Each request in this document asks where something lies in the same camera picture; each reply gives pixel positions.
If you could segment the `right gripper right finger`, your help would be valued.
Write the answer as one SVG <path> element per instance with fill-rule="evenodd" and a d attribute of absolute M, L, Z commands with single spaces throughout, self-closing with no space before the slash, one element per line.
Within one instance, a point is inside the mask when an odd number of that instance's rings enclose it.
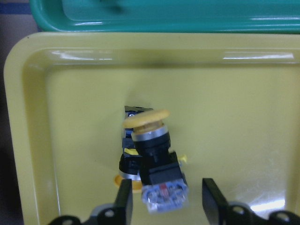
<path fill-rule="evenodd" d="M 228 202 L 212 178 L 202 179 L 202 206 L 210 225 L 298 225 L 300 217 L 278 210 L 268 218 L 258 216 L 242 202 Z"/>

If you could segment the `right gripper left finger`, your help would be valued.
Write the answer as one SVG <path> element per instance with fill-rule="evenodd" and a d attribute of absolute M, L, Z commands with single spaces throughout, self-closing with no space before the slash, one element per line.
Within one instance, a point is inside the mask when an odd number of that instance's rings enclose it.
<path fill-rule="evenodd" d="M 121 181 L 116 199 L 113 203 L 95 207 L 90 217 L 82 222 L 75 216 L 59 216 L 53 219 L 52 225 L 129 225 L 133 212 L 132 180 Z"/>

